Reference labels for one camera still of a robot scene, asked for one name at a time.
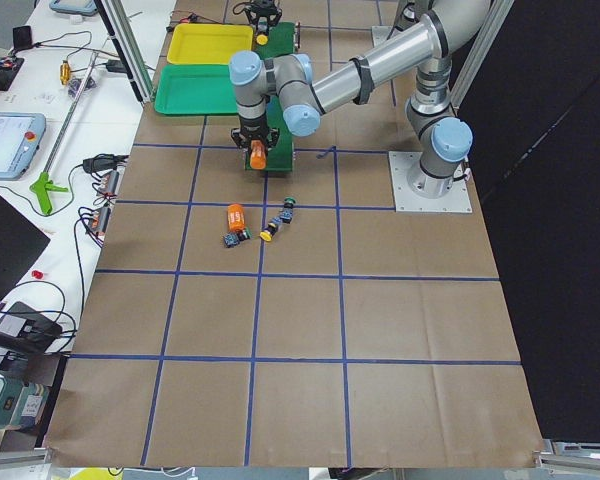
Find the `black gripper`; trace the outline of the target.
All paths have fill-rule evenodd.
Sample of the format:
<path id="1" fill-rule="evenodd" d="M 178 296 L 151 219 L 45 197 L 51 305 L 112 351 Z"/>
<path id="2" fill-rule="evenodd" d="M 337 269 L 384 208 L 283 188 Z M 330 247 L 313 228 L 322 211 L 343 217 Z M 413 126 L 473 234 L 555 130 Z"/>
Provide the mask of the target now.
<path id="1" fill-rule="evenodd" d="M 252 140 L 261 140 L 269 151 L 276 147 L 280 131 L 278 128 L 267 128 L 267 133 L 247 132 L 244 128 L 233 128 L 231 138 L 236 146 L 244 151 L 244 159 L 249 160 L 250 145 Z"/>
<path id="2" fill-rule="evenodd" d="M 244 13 L 257 31 L 268 31 L 276 27 L 282 17 L 282 10 L 274 0 L 248 1 Z"/>

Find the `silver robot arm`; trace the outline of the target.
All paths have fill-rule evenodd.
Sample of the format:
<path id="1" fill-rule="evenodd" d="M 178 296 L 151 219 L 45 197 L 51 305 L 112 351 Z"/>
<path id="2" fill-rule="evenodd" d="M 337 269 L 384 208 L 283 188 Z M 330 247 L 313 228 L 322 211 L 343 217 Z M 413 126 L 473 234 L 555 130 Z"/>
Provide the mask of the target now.
<path id="1" fill-rule="evenodd" d="M 261 59 L 239 51 L 229 61 L 229 77 L 240 125 L 231 137 L 246 153 L 257 143 L 273 148 L 279 133 L 267 121 L 266 107 L 277 97 L 283 120 L 296 137 L 316 132 L 323 115 L 347 103 L 364 105 L 379 86 L 409 70 L 416 89 L 405 115 L 420 144 L 407 167 L 392 175 L 393 192 L 406 194 L 397 210 L 418 213 L 469 213 L 470 204 L 441 202 L 466 180 L 460 165 L 473 144 L 469 125 L 452 111 L 449 78 L 452 55 L 479 32 L 488 18 L 488 1 L 418 1 L 415 21 L 345 66 L 316 80 L 306 54 Z"/>

